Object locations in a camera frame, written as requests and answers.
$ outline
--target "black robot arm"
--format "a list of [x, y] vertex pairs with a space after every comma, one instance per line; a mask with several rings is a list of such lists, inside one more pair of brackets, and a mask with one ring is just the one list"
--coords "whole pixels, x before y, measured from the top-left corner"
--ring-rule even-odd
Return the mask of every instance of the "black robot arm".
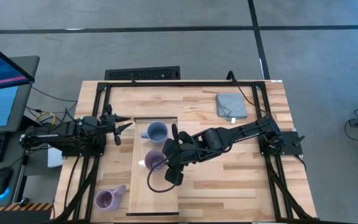
[[231, 129], [209, 128], [193, 136], [184, 131], [178, 133], [176, 125], [173, 124], [172, 133], [174, 139], [167, 139], [162, 152], [169, 158], [165, 179], [175, 185], [181, 185], [184, 166], [204, 162], [229, 152], [236, 142], [263, 135], [273, 150], [279, 150], [280, 146], [285, 144], [280, 137], [280, 129], [270, 116]]
[[97, 119], [85, 116], [70, 122], [54, 126], [29, 127], [20, 140], [22, 147], [30, 149], [47, 143], [62, 151], [62, 156], [102, 156], [106, 145], [106, 134], [114, 133], [117, 146], [121, 144], [119, 135], [132, 123], [116, 127], [116, 123], [130, 118], [111, 114], [111, 105], [107, 112]]

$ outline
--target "gray cloth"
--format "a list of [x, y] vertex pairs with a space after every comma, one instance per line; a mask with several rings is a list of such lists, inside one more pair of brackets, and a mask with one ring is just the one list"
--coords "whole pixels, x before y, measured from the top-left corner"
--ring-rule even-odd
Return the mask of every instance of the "gray cloth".
[[244, 97], [240, 93], [218, 93], [216, 95], [218, 116], [230, 121], [231, 118], [247, 117]]

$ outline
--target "warning tape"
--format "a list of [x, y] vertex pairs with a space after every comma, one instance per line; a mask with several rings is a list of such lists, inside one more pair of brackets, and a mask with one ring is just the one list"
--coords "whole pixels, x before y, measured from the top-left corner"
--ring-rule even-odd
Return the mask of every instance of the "warning tape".
[[23, 207], [20, 207], [19, 204], [13, 203], [7, 207], [0, 207], [0, 212], [7, 211], [39, 211], [39, 210], [50, 210], [52, 208], [51, 203], [28, 203]]

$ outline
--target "blue light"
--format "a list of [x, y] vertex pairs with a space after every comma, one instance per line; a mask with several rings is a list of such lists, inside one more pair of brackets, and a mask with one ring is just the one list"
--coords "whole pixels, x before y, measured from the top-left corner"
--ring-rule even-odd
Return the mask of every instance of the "blue light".
[[9, 195], [10, 191], [11, 191], [11, 190], [10, 190], [9, 187], [8, 187], [8, 188], [5, 190], [5, 192], [0, 195], [0, 200], [5, 199], [5, 198]]

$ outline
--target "concrete floor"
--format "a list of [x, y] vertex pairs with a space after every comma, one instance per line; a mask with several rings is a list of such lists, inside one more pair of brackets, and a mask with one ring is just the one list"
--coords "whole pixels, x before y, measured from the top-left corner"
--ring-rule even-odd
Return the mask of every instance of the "concrete floor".
[[[358, 25], [358, 1], [254, 2], [260, 26]], [[247, 1], [0, 0], [0, 30], [212, 25], [251, 26]], [[358, 223], [358, 142], [343, 132], [358, 109], [358, 30], [261, 36], [270, 77], [284, 81], [295, 126], [306, 136], [302, 146], [318, 216]], [[179, 65], [182, 79], [222, 79], [228, 70], [238, 79], [262, 79], [251, 30], [0, 34], [0, 51], [39, 55], [35, 86], [71, 99], [83, 80], [101, 80], [105, 69]], [[69, 106], [37, 92], [28, 105], [55, 111]], [[349, 134], [358, 138], [358, 129]]]

